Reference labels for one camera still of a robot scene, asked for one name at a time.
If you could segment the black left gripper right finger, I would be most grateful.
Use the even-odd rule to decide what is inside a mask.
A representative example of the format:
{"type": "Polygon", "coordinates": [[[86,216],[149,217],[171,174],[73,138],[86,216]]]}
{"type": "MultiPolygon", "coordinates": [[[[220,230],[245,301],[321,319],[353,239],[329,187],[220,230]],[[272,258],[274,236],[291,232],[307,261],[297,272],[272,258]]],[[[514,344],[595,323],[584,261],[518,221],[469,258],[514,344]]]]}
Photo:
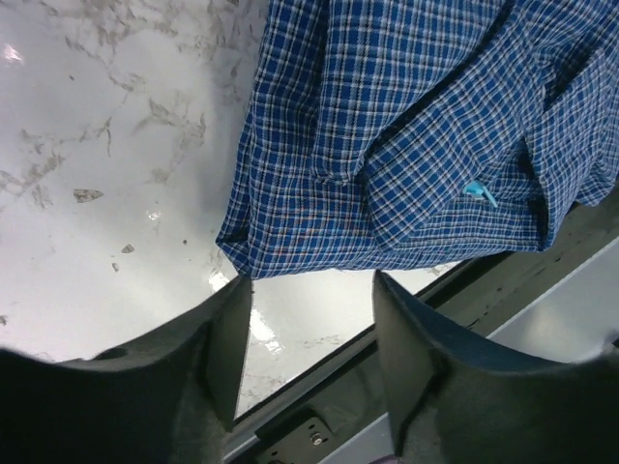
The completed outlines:
{"type": "Polygon", "coordinates": [[[554,362],[497,344],[373,279],[378,357],[404,463],[614,463],[618,354],[554,362]]]}

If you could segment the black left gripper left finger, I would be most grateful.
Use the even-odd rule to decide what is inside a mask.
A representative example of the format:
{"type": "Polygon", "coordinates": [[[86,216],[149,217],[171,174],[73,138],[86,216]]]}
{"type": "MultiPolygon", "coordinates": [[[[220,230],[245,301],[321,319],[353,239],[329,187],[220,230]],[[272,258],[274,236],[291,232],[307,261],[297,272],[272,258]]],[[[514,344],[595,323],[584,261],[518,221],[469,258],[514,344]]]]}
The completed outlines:
{"type": "Polygon", "coordinates": [[[220,463],[246,357],[252,285],[90,360],[1,352],[5,463],[220,463]]]}

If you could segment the blue checked long sleeve shirt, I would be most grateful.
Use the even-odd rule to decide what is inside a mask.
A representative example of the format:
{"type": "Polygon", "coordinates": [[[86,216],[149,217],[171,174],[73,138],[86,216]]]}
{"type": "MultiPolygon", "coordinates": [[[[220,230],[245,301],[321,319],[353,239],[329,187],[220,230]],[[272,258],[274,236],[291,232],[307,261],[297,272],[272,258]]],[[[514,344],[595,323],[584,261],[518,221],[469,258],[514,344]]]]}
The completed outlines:
{"type": "Polygon", "coordinates": [[[543,251],[618,179],[614,1],[273,1],[218,246],[253,279],[543,251]]]}

